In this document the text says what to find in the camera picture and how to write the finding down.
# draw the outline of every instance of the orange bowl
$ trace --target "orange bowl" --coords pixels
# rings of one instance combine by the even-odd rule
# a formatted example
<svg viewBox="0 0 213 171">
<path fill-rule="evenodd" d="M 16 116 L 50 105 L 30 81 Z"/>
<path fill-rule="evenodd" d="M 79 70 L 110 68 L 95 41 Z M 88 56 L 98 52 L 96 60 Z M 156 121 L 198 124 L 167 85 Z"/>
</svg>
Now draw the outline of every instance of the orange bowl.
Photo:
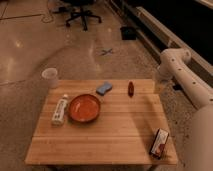
<svg viewBox="0 0 213 171">
<path fill-rule="evenodd" d="M 69 116 L 78 122 L 89 122 L 96 119 L 100 113 L 99 99 L 90 94 L 74 98 L 69 107 Z"/>
</svg>

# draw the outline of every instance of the terrazzo floor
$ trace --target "terrazzo floor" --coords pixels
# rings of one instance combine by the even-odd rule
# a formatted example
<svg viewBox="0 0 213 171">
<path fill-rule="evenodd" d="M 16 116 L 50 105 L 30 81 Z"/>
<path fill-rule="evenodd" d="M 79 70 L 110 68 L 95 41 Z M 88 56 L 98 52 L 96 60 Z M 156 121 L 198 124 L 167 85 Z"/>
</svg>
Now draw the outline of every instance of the terrazzo floor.
<svg viewBox="0 0 213 171">
<path fill-rule="evenodd" d="M 0 1 L 0 17 L 45 14 L 52 18 L 44 0 Z M 42 16 L 0 21 L 0 171 L 48 171 L 42 166 L 26 166 L 24 159 L 39 113 L 48 92 L 41 72 L 55 67 L 60 79 L 152 78 L 157 63 L 136 41 L 122 41 L 123 23 L 99 0 L 90 7 L 103 23 L 88 20 L 88 31 L 81 20 L 64 25 L 68 14 L 54 14 L 50 23 Z M 101 55 L 102 50 L 112 54 Z M 161 93 L 179 157 L 177 166 L 160 166 L 157 171 L 184 167 L 183 151 L 188 138 L 188 121 L 195 109 L 173 83 Z M 146 166 L 69 166 L 65 170 L 143 171 Z"/>
</svg>

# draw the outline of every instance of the wooden table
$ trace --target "wooden table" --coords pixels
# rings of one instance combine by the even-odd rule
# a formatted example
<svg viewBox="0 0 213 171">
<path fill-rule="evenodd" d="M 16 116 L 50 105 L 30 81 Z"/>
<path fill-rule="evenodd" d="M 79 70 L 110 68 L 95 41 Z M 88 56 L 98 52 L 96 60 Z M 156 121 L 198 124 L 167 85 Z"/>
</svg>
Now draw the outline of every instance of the wooden table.
<svg viewBox="0 0 213 171">
<path fill-rule="evenodd" d="M 71 99 L 90 93 L 104 81 L 113 89 L 101 101 L 99 118 L 88 124 L 70 122 L 65 115 L 61 127 L 51 125 L 51 118 L 63 94 Z M 149 155 L 158 128 L 169 132 L 167 119 L 152 80 L 131 80 L 135 95 L 127 95 L 130 80 L 61 80 L 51 89 L 43 106 L 26 157 L 26 164 L 151 164 L 175 165 L 177 155 L 169 137 L 161 160 Z"/>
</svg>

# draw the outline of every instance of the office chair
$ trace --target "office chair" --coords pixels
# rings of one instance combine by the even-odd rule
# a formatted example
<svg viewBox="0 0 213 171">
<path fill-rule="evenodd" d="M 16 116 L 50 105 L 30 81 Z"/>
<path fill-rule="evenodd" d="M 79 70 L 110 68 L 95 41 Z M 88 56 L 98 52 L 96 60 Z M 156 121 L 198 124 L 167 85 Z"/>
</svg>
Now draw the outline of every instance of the office chair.
<svg viewBox="0 0 213 171">
<path fill-rule="evenodd" d="M 72 21 L 78 17 L 81 17 L 81 19 L 82 19 L 84 31 L 87 30 L 86 17 L 97 18 L 99 23 L 102 22 L 101 17 L 93 15 L 90 10 L 84 10 L 84 8 L 83 8 L 83 6 L 85 6 L 85 5 L 93 4 L 93 0 L 61 0 L 61 1 L 65 2 L 65 3 L 69 3 L 74 7 L 79 7 L 79 9 L 80 9 L 80 12 L 70 12 L 71 18 L 66 20 L 67 27 L 70 27 L 69 21 Z"/>
</svg>

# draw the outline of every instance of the table leg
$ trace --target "table leg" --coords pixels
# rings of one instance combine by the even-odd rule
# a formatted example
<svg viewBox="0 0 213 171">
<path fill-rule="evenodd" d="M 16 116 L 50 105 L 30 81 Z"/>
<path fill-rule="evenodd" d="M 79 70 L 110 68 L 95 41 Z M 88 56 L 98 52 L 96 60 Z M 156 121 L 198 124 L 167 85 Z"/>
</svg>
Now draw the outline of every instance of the table leg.
<svg viewBox="0 0 213 171">
<path fill-rule="evenodd" d="M 154 171 L 158 165 L 152 165 L 147 171 Z"/>
</svg>

